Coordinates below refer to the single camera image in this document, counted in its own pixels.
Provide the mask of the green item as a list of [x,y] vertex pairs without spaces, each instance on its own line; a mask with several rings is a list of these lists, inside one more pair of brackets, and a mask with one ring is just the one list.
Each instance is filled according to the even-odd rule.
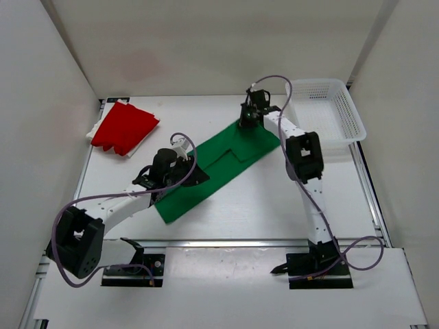
[[162,220],[173,223],[279,145],[279,139],[260,125],[246,129],[237,121],[231,123],[197,146],[197,164],[209,180],[197,186],[180,186],[166,194],[156,204]]

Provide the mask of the red t shirt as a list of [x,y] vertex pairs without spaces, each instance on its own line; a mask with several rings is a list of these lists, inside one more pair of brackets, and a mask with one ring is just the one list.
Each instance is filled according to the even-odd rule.
[[101,147],[103,151],[113,149],[122,157],[145,139],[160,122],[154,114],[119,101],[103,120],[91,145]]

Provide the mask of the white t shirt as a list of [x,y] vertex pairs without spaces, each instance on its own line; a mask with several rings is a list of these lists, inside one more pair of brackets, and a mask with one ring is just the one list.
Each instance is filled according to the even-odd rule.
[[[92,127],[92,129],[91,129],[91,131],[90,132],[88,132],[87,134],[86,134],[86,139],[89,141],[89,142],[91,142],[92,140],[93,140],[93,138],[95,137],[95,135],[96,135],[96,133],[97,133],[97,131],[98,131],[98,129],[100,128],[100,126],[101,126],[101,124],[103,123],[103,119],[100,119],[93,127]],[[135,145],[127,154],[126,154],[126,156],[127,157],[129,157],[129,158],[131,158],[136,152],[137,152],[137,149],[141,146],[141,144],[142,144],[142,142],[144,141],[144,139],[143,140],[141,140],[137,145]]]

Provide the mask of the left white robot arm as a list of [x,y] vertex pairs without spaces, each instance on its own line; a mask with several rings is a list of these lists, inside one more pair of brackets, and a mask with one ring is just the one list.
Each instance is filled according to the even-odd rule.
[[121,193],[84,197],[98,200],[93,208],[72,203],[57,215],[46,255],[63,276],[85,279],[109,267],[102,259],[105,236],[132,215],[158,203],[178,187],[193,187],[209,180],[198,164],[198,152],[174,145],[157,151],[152,164],[143,167]]

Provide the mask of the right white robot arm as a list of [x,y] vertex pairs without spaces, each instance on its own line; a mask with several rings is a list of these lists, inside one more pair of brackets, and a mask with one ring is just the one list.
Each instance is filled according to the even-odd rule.
[[299,276],[323,274],[339,258],[340,247],[329,227],[322,196],[324,161],[320,139],[316,132],[296,126],[279,107],[271,106],[270,100],[268,91],[249,88],[241,104],[239,128],[262,127],[279,140],[287,175],[300,189],[307,219],[309,251],[300,255],[296,270]]

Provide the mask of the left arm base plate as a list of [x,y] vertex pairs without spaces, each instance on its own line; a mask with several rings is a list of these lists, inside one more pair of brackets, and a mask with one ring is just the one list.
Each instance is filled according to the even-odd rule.
[[161,288],[164,281],[165,249],[147,248],[132,264],[141,267],[109,267],[104,270],[102,287]]

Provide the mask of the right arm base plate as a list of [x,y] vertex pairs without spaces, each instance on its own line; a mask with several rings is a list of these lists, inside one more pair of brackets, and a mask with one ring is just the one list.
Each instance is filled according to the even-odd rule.
[[289,289],[352,289],[353,280],[348,265],[341,260],[318,264],[311,254],[286,254],[286,261],[271,270],[279,276],[287,274]]

